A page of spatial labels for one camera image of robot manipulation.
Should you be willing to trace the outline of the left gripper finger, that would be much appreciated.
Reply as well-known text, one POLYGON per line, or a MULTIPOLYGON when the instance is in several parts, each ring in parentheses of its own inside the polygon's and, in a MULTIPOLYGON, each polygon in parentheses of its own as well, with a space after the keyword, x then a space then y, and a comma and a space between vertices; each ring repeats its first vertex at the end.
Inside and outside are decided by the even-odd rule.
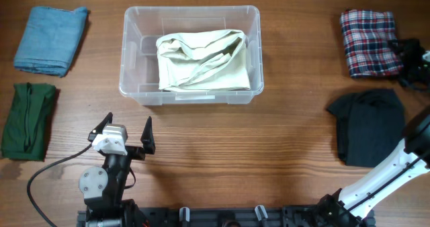
POLYGON ((144 147, 154 147, 155 146, 155 140, 153 136, 153 123, 152 118, 149 116, 146 124, 144 126, 144 130, 142 132, 142 135, 140 137, 140 141, 142 142, 142 145, 144 147))
POLYGON ((90 135, 101 134, 106 125, 111 124, 113 113, 109 112, 106 117, 90 132, 90 135))

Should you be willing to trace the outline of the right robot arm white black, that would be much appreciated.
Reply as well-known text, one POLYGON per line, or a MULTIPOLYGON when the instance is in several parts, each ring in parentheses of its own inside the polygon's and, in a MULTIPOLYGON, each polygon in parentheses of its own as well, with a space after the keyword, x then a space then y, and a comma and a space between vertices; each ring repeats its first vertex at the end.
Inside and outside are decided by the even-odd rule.
POLYGON ((371 170, 324 196, 312 210, 312 224, 361 226, 380 201, 429 172, 429 109, 406 122, 393 90, 370 89, 342 95, 327 110, 336 118, 339 159, 371 170))

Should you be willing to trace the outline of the red plaid cloth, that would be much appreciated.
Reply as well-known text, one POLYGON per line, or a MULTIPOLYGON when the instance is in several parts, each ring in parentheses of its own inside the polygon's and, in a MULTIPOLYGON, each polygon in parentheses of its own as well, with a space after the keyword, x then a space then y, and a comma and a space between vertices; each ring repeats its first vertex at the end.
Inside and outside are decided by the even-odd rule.
POLYGON ((402 62, 389 47, 389 42, 396 39, 392 12, 350 9, 341 14, 340 26, 350 77, 395 77, 399 74, 402 62))

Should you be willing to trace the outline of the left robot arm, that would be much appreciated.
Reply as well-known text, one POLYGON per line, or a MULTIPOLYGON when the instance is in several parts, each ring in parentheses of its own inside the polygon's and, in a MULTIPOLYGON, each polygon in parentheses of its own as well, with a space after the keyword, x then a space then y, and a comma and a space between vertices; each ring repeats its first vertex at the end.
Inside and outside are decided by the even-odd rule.
POLYGON ((148 154, 155 153, 152 118, 148 118, 140 137, 142 146, 128 146, 126 127, 113 124, 109 113, 88 136, 90 147, 105 157, 101 167, 86 169, 79 179, 79 189, 87 206, 79 212, 77 226, 125 227, 149 226, 150 222, 133 199, 123 200, 133 160, 143 161, 148 154))

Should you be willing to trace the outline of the cream cloth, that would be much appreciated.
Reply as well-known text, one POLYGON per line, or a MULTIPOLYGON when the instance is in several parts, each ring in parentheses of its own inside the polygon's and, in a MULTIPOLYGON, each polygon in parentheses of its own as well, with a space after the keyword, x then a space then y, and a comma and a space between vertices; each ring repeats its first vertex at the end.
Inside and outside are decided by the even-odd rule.
POLYGON ((241 30, 167 34, 156 41, 159 90, 249 90, 247 37, 241 30))

